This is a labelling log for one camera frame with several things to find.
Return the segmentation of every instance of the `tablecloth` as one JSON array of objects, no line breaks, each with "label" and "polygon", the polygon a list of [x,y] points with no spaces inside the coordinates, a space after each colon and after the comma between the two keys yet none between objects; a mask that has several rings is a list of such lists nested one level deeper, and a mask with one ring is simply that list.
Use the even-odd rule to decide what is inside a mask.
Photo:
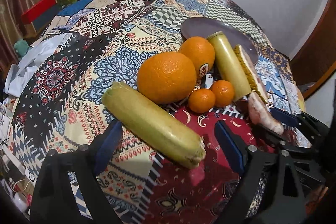
[{"label": "tablecloth", "polygon": [[[114,119],[101,104],[112,81],[136,89],[141,64],[159,52],[177,51],[182,43],[180,25],[190,17],[221,20],[247,35],[259,53],[255,68],[268,92],[268,107],[300,113],[288,60],[233,1],[125,0],[80,18],[69,31],[68,43],[32,77],[14,106],[9,129],[13,154],[37,177],[49,149],[71,152],[90,144]],[[210,72],[197,85],[209,86],[213,80]],[[185,100],[165,109],[203,137],[207,155],[200,166],[187,170],[174,164],[124,129],[98,182],[125,223],[211,223],[239,183],[214,137],[215,122],[225,120],[247,144],[268,148],[255,140],[248,119],[234,105],[203,115],[191,113]],[[286,130],[289,141],[304,143],[293,130]],[[90,216],[75,175],[71,178],[78,207]],[[249,215],[258,208],[265,180],[260,179]]]}]

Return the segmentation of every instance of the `red mandala pattern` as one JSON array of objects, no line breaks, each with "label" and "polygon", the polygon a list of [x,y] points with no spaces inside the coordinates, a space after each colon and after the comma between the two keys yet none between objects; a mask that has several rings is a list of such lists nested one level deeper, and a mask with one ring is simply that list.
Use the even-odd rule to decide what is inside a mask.
[{"label": "red mandala pattern", "polygon": [[78,65],[72,65],[67,57],[47,61],[44,68],[35,74],[36,82],[31,93],[41,98],[43,106],[54,101],[64,87],[76,77]]}]

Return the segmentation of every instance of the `brown wooden furniture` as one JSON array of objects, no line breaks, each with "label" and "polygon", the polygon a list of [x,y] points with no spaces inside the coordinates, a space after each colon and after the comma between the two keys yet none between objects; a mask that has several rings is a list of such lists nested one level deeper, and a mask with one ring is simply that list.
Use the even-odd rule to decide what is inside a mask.
[{"label": "brown wooden furniture", "polygon": [[303,93],[307,99],[336,70],[336,0],[328,0],[325,10],[307,42],[290,61],[297,85],[316,82]]}]

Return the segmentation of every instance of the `purple plate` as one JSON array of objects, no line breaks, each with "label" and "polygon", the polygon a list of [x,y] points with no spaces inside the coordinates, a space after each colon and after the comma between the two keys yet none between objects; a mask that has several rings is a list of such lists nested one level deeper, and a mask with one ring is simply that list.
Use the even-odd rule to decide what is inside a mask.
[{"label": "purple plate", "polygon": [[258,52],[251,40],[248,38],[248,35],[241,33],[234,27],[225,25],[219,20],[206,17],[192,17],[183,21],[180,29],[181,34],[185,39],[190,37],[207,38],[213,33],[222,31],[229,40],[232,48],[234,48],[237,44],[242,45],[243,49],[250,56],[253,64],[258,62]]}]

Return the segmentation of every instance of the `white cloth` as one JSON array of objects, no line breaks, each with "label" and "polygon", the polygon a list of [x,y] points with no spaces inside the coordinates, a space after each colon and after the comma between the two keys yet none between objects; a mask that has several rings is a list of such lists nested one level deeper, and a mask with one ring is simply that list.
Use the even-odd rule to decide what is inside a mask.
[{"label": "white cloth", "polygon": [[6,78],[4,93],[20,97],[37,69],[50,55],[54,54],[58,45],[65,44],[71,35],[59,34],[44,40],[28,51],[18,65],[12,64]]}]

